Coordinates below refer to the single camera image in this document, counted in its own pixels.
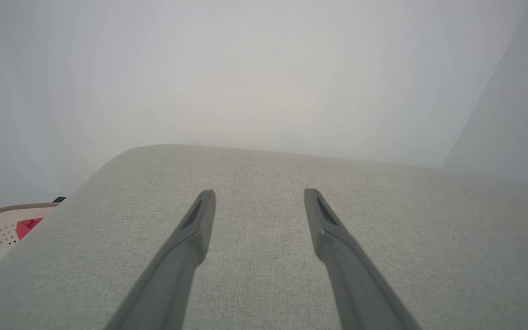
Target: black object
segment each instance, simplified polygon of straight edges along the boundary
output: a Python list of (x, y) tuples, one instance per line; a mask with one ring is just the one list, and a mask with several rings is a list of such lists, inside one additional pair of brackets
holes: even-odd
[(182, 327), (195, 268), (209, 247), (214, 214), (215, 193), (205, 190), (130, 290), (107, 330)]
[(344, 329), (419, 329), (386, 280), (315, 189), (304, 191), (315, 254), (327, 268)]

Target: gray upholstery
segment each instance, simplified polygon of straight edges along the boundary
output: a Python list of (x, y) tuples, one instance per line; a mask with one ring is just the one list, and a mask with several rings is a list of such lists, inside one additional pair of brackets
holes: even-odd
[(0, 329), (100, 329), (214, 189), (185, 328), (339, 328), (303, 190), (318, 188), (425, 329), (528, 329), (528, 189), (438, 170), (148, 146), (117, 156), (0, 261)]

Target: gray fabric cushion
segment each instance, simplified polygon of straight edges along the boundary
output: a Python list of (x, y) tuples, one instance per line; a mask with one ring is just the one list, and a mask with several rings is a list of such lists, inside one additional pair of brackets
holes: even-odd
[(438, 170), (192, 146), (116, 157), (0, 261), (0, 329), (100, 329), (204, 189), (185, 328), (339, 328), (318, 188), (425, 329), (528, 328), (528, 190)]

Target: red cloth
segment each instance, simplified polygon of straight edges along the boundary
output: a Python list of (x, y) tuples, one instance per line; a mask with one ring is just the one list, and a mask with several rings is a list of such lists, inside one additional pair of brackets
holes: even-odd
[(36, 227), (36, 225), (40, 223), (42, 219), (44, 218), (27, 219), (27, 220), (18, 221), (16, 230), (15, 230), (17, 234), (17, 238), (21, 240), (26, 234), (28, 234), (28, 232), (30, 232), (30, 230)]

